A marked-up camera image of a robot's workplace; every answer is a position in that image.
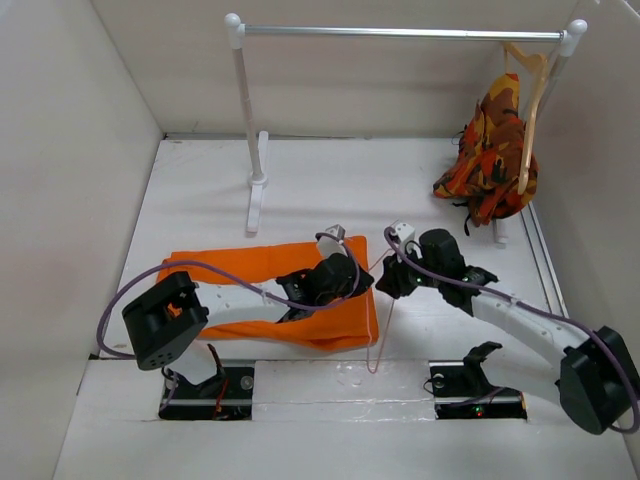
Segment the pink wire hanger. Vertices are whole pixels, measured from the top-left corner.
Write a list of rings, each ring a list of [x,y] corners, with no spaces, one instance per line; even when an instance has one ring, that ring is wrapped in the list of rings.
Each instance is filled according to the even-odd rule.
[[[364,271],[371,275],[390,252],[389,249],[384,250],[375,261],[371,262],[368,257],[367,240],[364,236],[348,237],[345,240],[345,245],[355,253],[359,265]],[[354,310],[349,310],[347,315],[346,347],[364,348],[366,370],[370,375],[376,375],[384,351],[394,304],[391,303],[387,311],[386,324],[383,326],[380,326],[382,312],[378,307],[373,287],[361,296],[350,299],[347,306],[354,308]]]

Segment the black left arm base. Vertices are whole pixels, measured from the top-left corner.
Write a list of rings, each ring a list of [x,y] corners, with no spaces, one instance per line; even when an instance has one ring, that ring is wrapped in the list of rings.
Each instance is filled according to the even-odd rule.
[[[226,379],[217,375],[203,386],[193,386],[182,376],[174,384],[174,372],[166,368],[165,386],[158,416],[167,421],[243,421],[252,417],[254,362],[224,364]]]

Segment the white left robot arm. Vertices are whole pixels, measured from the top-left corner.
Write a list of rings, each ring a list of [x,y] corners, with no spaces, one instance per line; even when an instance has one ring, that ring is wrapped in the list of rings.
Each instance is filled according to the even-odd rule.
[[[222,387],[215,357],[198,341],[259,339],[321,351],[367,344],[373,277],[352,256],[333,253],[303,268],[249,283],[196,260],[165,264],[168,275],[122,310],[142,371],[170,368],[201,396]]]

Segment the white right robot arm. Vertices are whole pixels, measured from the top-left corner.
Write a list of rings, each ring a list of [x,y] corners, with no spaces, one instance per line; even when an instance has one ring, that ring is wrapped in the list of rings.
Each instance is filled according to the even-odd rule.
[[[590,434],[638,431],[639,373],[618,332],[607,326],[592,330],[495,289],[498,277],[467,264],[445,229],[417,235],[397,222],[385,229],[384,238],[392,253],[383,261],[378,291],[400,299],[421,287],[435,289],[449,306],[498,328],[541,359],[517,360],[496,341],[473,347],[461,361],[458,407],[512,389],[558,405]]]

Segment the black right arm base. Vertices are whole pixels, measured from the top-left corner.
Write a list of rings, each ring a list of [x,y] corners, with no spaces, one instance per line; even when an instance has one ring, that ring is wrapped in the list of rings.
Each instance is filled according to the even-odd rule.
[[[521,392],[490,385],[462,361],[431,361],[423,389],[440,421],[528,418]]]

